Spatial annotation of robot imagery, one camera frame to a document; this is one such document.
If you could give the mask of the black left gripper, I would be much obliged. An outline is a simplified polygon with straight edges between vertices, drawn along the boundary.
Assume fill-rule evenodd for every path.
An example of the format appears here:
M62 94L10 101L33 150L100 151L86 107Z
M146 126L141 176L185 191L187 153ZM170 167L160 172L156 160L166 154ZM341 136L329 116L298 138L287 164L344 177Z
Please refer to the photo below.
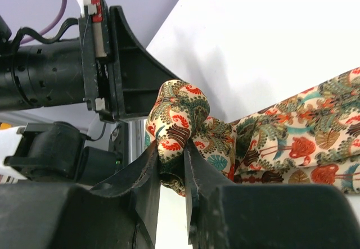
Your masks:
M120 6L109 13L111 27L108 15L87 15L66 19L53 38L29 27L1 37L1 111L85 103L102 121L148 116L162 84L179 77L141 45Z

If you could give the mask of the paisley patterned tie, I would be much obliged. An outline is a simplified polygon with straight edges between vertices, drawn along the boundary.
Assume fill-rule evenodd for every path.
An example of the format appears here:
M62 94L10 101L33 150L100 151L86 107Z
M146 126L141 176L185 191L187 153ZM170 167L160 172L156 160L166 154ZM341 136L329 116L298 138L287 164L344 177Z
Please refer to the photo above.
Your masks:
M359 69L231 123L210 116L198 87L162 84L147 118L162 185L185 195L183 151L193 141L226 178L242 184L327 184L359 193Z

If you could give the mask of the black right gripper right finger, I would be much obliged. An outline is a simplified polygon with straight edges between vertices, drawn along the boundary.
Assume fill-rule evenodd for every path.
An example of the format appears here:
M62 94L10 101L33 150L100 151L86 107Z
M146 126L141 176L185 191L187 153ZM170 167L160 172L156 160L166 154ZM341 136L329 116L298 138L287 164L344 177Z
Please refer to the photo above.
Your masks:
M359 223L328 185L242 185L184 148L188 241L193 248L358 248Z

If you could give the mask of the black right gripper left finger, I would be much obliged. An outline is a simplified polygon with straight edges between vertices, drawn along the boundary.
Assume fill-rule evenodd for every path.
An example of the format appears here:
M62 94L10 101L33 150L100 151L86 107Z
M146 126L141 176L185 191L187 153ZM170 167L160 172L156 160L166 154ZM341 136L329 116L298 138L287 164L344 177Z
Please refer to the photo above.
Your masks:
M92 189L70 183L1 186L2 248L154 248L158 148Z

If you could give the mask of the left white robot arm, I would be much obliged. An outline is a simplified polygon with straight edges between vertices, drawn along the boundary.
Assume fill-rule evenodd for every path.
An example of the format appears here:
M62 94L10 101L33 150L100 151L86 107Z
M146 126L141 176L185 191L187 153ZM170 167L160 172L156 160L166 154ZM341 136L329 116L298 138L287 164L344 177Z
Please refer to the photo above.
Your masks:
M54 38L30 28L1 37L1 111L85 103L101 121L148 116L163 82L176 76L132 33L123 9L69 18ZM17 131L19 146L4 158L16 179L94 185L123 166L126 150L86 147L89 136L58 121Z

